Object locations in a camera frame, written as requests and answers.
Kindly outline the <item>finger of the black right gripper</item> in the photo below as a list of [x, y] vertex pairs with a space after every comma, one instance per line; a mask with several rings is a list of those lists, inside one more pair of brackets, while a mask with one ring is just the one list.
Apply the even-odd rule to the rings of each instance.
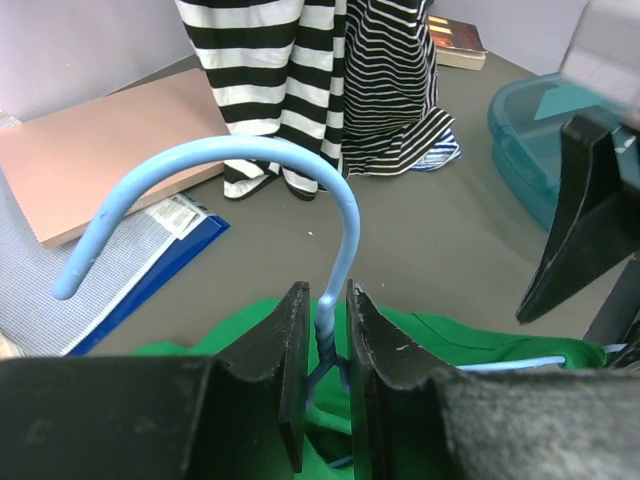
[[558, 203], [517, 320], [537, 320], [638, 249], [639, 187], [622, 177], [612, 131], [577, 115], [561, 129]]

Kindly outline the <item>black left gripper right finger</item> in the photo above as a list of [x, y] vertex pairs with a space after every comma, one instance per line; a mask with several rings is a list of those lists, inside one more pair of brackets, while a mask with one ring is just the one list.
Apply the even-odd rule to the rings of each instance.
[[635, 479], [639, 377], [628, 370], [467, 372], [346, 287], [358, 479]]

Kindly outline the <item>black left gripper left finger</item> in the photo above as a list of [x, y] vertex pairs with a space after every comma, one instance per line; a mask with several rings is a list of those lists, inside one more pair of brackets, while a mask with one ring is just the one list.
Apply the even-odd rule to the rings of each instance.
[[5, 479], [290, 479], [303, 464], [309, 286], [220, 353], [1, 364]]

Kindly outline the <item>green tank top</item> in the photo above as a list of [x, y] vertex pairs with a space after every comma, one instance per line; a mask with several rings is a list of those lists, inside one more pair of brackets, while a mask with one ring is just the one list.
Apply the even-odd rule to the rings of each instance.
[[[182, 347], [169, 341], [145, 345], [136, 355], [216, 354], [270, 314], [277, 298], [252, 303], [212, 328], [199, 342]], [[387, 307], [379, 311], [421, 347], [454, 366], [511, 362], [562, 356], [568, 369], [602, 368], [605, 350], [578, 339], [500, 333], [470, 327], [445, 316], [405, 313]], [[348, 395], [339, 371], [331, 370], [315, 389], [315, 401], [306, 414], [303, 470], [299, 480], [352, 479], [351, 465], [334, 462], [352, 453], [351, 414]]]

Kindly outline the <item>light blue wire hanger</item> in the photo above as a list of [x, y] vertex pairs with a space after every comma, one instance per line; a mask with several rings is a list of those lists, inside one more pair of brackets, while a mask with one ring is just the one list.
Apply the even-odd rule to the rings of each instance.
[[224, 461], [245, 466], [255, 460], [260, 467], [273, 464], [292, 473], [302, 466], [306, 409], [316, 384], [338, 368], [343, 387], [351, 385], [347, 361], [335, 344], [335, 322], [349, 309], [338, 304], [338, 296], [345, 292], [348, 305], [370, 300], [363, 286], [348, 277], [360, 241], [355, 196], [343, 177], [319, 156], [281, 140], [231, 135], [196, 140], [152, 157], [111, 190], [59, 273], [52, 294], [59, 300], [75, 295], [121, 220], [152, 187], [193, 167], [240, 157], [273, 160], [326, 187], [342, 215], [341, 246], [314, 317], [309, 315], [312, 308], [302, 284], [296, 284], [279, 304], [283, 314], [259, 321], [234, 341], [236, 347], [258, 347], [252, 358], [266, 369], [264, 373], [241, 373], [241, 367], [250, 362], [246, 356], [240, 364], [215, 362], [214, 370], [221, 377], [208, 380], [215, 399], [228, 393], [234, 397], [213, 411], [210, 422], [205, 420], [206, 409], [199, 409], [189, 450], [212, 459], [217, 468]]

